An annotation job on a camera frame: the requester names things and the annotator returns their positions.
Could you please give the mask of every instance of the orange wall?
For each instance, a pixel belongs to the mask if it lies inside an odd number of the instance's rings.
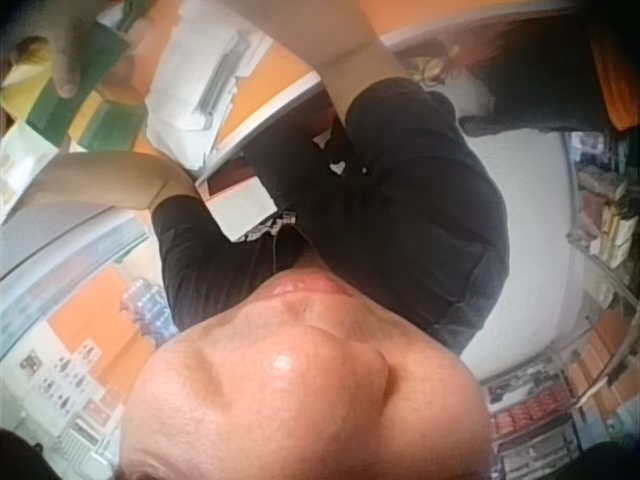
[[[71,352],[86,339],[93,340],[102,351],[92,371],[94,378],[126,397],[154,346],[138,335],[130,315],[119,311],[125,288],[124,280],[108,267],[51,316],[49,324]]]

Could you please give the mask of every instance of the forearm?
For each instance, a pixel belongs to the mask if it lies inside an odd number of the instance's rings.
[[[355,97],[406,72],[354,0],[224,0],[320,75],[344,122]]]
[[[29,186],[24,202],[153,210],[173,195],[198,197],[198,192],[189,176],[167,160],[134,152],[73,153],[47,165]]]

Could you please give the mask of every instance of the lips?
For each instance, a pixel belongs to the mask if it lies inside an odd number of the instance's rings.
[[[348,295],[333,275],[314,269],[289,270],[276,275],[256,291],[255,298],[266,299],[296,293]]]

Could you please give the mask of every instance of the black shirt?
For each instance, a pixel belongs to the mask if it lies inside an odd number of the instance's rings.
[[[234,243],[195,198],[158,206],[180,329],[241,302],[307,243],[339,277],[455,353],[482,328],[508,274],[506,210],[450,102],[407,79],[383,80],[356,98],[345,130],[332,158],[347,161],[343,176],[291,126],[270,127],[245,149],[279,207],[270,220],[279,228]]]

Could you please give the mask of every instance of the paper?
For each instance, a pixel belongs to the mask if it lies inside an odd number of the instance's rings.
[[[56,156],[58,148],[24,122],[16,122],[2,139],[0,149],[0,224],[35,176]]]

